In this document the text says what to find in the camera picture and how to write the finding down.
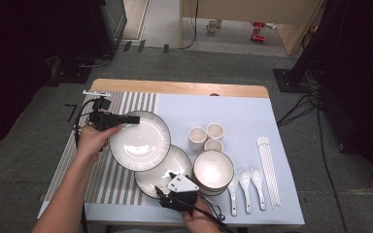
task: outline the human arm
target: human arm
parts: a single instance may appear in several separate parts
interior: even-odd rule
[[[201,198],[198,198],[195,207],[205,211],[207,213],[211,213],[212,210],[208,206],[206,202],[204,202]],[[219,233],[220,230],[218,229],[217,225],[211,221],[207,216],[204,214],[193,210],[192,215],[189,212],[183,212],[183,218],[186,223],[186,227],[191,233]]]
[[[120,128],[98,131],[92,126],[81,130],[78,150],[58,190],[32,232],[78,232],[87,185],[98,152]]]

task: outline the ceramic cup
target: ceramic cup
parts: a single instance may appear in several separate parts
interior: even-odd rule
[[[217,31],[217,21],[216,20],[210,20],[207,25],[207,30],[209,32],[216,32]]]
[[[207,132],[200,127],[191,128],[188,134],[188,146],[193,151],[204,150],[205,142],[207,141]]]
[[[216,150],[223,152],[223,144],[218,139],[210,139],[205,143],[204,150]]]
[[[218,139],[222,140],[223,127],[218,123],[211,123],[207,126],[207,139]]]

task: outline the human hand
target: human hand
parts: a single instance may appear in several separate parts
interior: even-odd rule
[[[91,125],[84,126],[81,130],[76,156],[88,161],[96,161],[98,152],[108,146],[108,139],[118,132],[120,132],[120,126],[111,127],[104,131],[98,131]]]
[[[208,203],[203,201],[200,197],[198,197],[198,200],[195,203],[195,207],[210,214],[212,213],[212,210],[208,206]],[[186,227],[192,233],[220,232],[220,230],[214,222],[212,222],[207,216],[196,210],[193,210],[192,215],[189,212],[183,212],[183,218],[186,222]]]

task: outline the ceramic spoon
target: ceramic spoon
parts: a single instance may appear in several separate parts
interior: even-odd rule
[[[253,167],[251,169],[251,180],[253,180],[256,190],[258,191],[259,208],[265,211],[265,201],[262,192],[262,171],[259,167]]]
[[[245,201],[247,203],[247,213],[251,212],[251,199],[250,199],[250,183],[251,183],[251,174],[248,169],[243,168],[239,171],[238,175],[239,183],[244,189]]]
[[[236,173],[234,173],[234,177],[232,178],[232,181],[228,185],[229,193],[231,194],[231,214],[233,216],[237,216],[237,203],[235,201],[235,194],[238,187],[238,176]]]

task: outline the white plate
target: white plate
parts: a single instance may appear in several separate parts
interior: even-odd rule
[[[132,171],[147,171],[157,166],[171,145],[168,126],[157,115],[135,111],[127,116],[140,118],[139,124],[124,124],[110,138],[111,152],[117,162]]]
[[[166,185],[172,181],[169,176],[170,172],[190,177],[191,171],[192,165],[187,154],[171,145],[165,159],[158,166],[145,172],[135,172],[135,181],[145,194],[152,198],[159,198],[155,186],[159,187],[163,193],[168,194],[170,190]]]

